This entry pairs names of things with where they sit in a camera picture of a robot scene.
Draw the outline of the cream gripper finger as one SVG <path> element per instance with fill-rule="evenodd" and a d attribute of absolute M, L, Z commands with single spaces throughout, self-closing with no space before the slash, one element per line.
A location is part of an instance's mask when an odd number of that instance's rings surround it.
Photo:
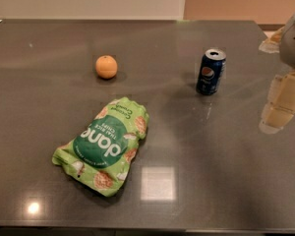
<path fill-rule="evenodd" d="M 264 40 L 260 46 L 259 50 L 264 53 L 279 53 L 280 43 L 282 39 L 283 28 L 274 31 L 266 40 Z"/>
<path fill-rule="evenodd" d="M 295 70 L 279 76 L 271 82 L 264 107 L 260 130 L 266 134 L 276 134 L 295 116 Z"/>

